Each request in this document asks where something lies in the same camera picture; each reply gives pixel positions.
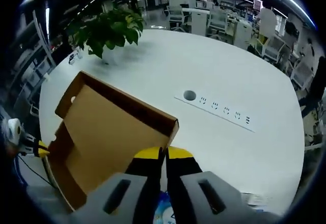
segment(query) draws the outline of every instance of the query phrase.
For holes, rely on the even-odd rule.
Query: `cardboard box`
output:
[[[166,148],[178,120],[96,78],[80,72],[62,97],[56,114],[63,119],[49,145],[49,166],[69,206],[116,172],[125,172],[134,155]]]

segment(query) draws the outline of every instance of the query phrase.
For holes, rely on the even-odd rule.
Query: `power outlet strip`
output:
[[[237,106],[230,106],[229,103],[223,102],[221,99],[208,98],[191,90],[181,92],[174,98],[255,132],[253,118],[248,113],[238,110]]]

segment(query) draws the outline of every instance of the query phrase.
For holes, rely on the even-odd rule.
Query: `white table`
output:
[[[39,108],[47,145],[62,121],[55,108],[80,70],[177,117],[180,129],[172,145],[192,152],[203,171],[241,192],[267,197],[266,210],[288,209],[302,172],[304,129],[292,84],[274,66],[210,38],[144,30],[138,46],[123,48],[119,65],[105,66],[84,53],[73,65],[65,58],[53,70],[42,85]],[[174,98],[185,90],[241,105],[258,122],[256,132]]]

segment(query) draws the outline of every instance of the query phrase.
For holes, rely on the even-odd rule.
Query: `green leaves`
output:
[[[139,37],[144,29],[143,19],[132,10],[113,9],[101,13],[91,20],[83,22],[75,31],[75,45],[84,48],[86,43],[89,54],[102,58],[103,47],[113,50],[116,46],[123,47],[127,40],[138,45]]]
[[[93,54],[102,58],[103,45],[95,39],[88,39],[86,44],[92,49]]]
[[[129,29],[128,32],[125,33],[126,34],[126,39],[127,41],[131,44],[131,43],[135,43],[138,45],[138,32],[134,29]]]
[[[113,49],[116,47],[115,44],[114,44],[113,42],[111,42],[110,40],[107,40],[107,41],[105,42],[105,45],[106,45],[107,48],[110,49],[110,50],[113,50]]]

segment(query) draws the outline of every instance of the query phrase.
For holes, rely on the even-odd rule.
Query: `black cable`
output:
[[[53,184],[51,184],[49,181],[47,181],[45,178],[43,178],[40,174],[38,174],[35,170],[33,170],[20,156],[18,156],[21,161],[32,171],[34,172],[36,175],[38,175],[40,178],[43,179],[43,181],[47,182],[51,187],[58,189],[57,187],[53,186]]]

